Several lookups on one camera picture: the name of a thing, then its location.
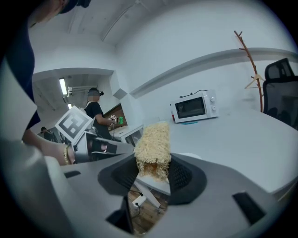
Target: black t-shirt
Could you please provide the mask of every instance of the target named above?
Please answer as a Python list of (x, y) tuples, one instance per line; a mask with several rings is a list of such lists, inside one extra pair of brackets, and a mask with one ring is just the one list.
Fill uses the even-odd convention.
[[(98, 114), (101, 114), (102, 117), (104, 118), (101, 106), (99, 106), (99, 104), (97, 102), (89, 103), (89, 105), (86, 107), (85, 111), (86, 111), (86, 114), (91, 118), (94, 118)], [(95, 119), (93, 126), (95, 126), (95, 128), (97, 129), (97, 134), (100, 135), (102, 138), (112, 139), (112, 137), (108, 131), (107, 125), (101, 125)]]
[(58, 142), (55, 134), (52, 131), (46, 131), (43, 133), (44, 139), (47, 139), (49, 141)]

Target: black cable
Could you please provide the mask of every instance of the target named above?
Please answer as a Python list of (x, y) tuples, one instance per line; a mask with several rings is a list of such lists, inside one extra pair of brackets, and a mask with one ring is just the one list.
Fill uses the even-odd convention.
[[(133, 190), (130, 190), (130, 191), (131, 192), (137, 192), (137, 191), (133, 191)], [(144, 196), (141, 192), (137, 192), (137, 193), (139, 193), (141, 197)]]
[(185, 98), (185, 97), (188, 97), (188, 96), (190, 96), (190, 95), (194, 95), (194, 94), (196, 94), (196, 93), (199, 92), (199, 91), (196, 91), (195, 93), (190, 93), (189, 95), (180, 96), (180, 98)]
[(138, 203), (135, 203), (135, 205), (138, 206), (139, 213), (137, 215), (135, 215), (134, 217), (132, 217), (131, 219), (138, 217), (140, 215), (140, 213), (141, 213), (141, 208), (140, 208), (139, 204)]

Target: black mesh chair back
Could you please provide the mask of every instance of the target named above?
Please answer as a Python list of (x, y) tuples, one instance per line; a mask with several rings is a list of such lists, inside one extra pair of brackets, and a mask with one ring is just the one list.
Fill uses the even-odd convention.
[(265, 68), (265, 79), (280, 79), (294, 76), (294, 73), (289, 64), (288, 58), (281, 59), (272, 64), (267, 65)]
[(298, 76), (263, 83), (264, 113), (298, 130)]

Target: wooden branch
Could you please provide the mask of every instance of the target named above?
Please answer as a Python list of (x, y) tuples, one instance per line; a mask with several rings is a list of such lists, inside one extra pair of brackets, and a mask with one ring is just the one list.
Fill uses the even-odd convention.
[[(245, 49), (246, 53), (247, 53), (247, 57), (250, 58), (253, 70), (255, 72), (255, 74), (257, 74), (257, 67), (255, 65), (255, 63), (252, 60), (251, 57), (251, 53), (249, 52), (248, 48), (246, 47), (242, 37), (240, 36), (242, 34), (242, 32), (240, 32), (240, 34), (238, 34), (236, 31), (234, 31), (234, 33), (236, 34), (236, 36), (238, 37), (238, 39), (240, 40), (241, 44), (243, 45), (243, 48)], [(259, 78), (256, 79), (257, 80), (257, 87), (259, 88), (259, 94), (260, 94), (260, 111), (263, 112), (263, 99), (262, 99), (262, 90), (261, 90), (261, 84), (260, 84), (260, 80)]]

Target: coat rack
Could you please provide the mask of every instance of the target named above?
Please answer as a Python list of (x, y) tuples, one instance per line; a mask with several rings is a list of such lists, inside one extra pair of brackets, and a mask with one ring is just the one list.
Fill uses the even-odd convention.
[[(263, 95), (262, 95), (262, 90), (261, 90), (262, 87), (261, 87), (261, 84), (260, 84), (260, 80), (263, 80), (263, 81), (264, 81), (264, 79), (262, 79), (262, 77), (257, 73), (257, 67), (256, 67), (255, 63), (253, 62), (252, 57), (251, 57), (251, 54), (250, 54), (250, 52), (248, 51), (248, 49), (247, 49), (247, 47), (246, 47), (246, 45), (245, 45), (245, 43), (243, 42), (243, 39), (242, 39), (242, 37), (241, 37), (242, 32), (240, 32), (240, 34), (238, 34), (236, 31), (234, 31), (234, 33), (236, 34), (236, 36), (237, 36), (238, 39), (240, 40), (241, 44), (243, 45), (243, 48), (239, 48), (239, 50), (244, 50), (244, 51), (246, 51), (246, 53), (247, 53), (247, 57), (250, 58), (250, 61), (251, 61), (253, 70), (254, 70), (254, 72), (255, 72), (255, 76), (254, 76), (254, 77), (251, 76), (251, 78), (253, 78), (253, 81), (250, 82), (244, 89), (247, 89), (247, 88), (258, 88), (258, 89), (259, 89), (259, 94), (260, 94), (260, 111), (263, 112), (263, 99), (262, 99), (262, 96), (263, 96)], [(257, 87), (249, 87), (249, 86), (252, 85), (255, 81), (257, 82)]]

